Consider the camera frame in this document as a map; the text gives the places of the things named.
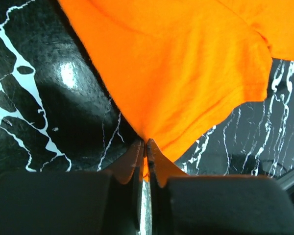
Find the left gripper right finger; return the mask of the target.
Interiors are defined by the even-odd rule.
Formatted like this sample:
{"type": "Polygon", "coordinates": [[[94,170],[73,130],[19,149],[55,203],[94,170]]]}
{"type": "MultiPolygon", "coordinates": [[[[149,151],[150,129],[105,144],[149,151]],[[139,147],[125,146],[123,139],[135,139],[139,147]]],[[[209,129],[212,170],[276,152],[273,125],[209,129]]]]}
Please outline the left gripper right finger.
{"type": "Polygon", "coordinates": [[[190,176],[147,142],[154,235],[294,235],[294,207],[266,176],[190,176]]]}

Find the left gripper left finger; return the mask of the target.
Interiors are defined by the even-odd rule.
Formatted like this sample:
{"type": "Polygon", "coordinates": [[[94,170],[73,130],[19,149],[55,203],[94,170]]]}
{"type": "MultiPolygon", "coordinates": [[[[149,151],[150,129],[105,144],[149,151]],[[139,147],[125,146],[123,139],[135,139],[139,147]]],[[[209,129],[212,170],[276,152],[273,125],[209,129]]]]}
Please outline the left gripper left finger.
{"type": "Polygon", "coordinates": [[[134,235],[140,228],[144,142],[98,172],[0,176],[0,235],[134,235]]]}

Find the orange t shirt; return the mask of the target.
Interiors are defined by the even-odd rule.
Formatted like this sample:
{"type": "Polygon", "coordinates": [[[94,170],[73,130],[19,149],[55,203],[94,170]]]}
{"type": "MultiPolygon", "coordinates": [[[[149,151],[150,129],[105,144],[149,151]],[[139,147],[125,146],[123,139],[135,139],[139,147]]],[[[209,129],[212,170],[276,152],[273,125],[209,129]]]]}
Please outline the orange t shirt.
{"type": "Polygon", "coordinates": [[[294,60],[294,0],[62,0],[128,123],[176,161],[294,60]]]}

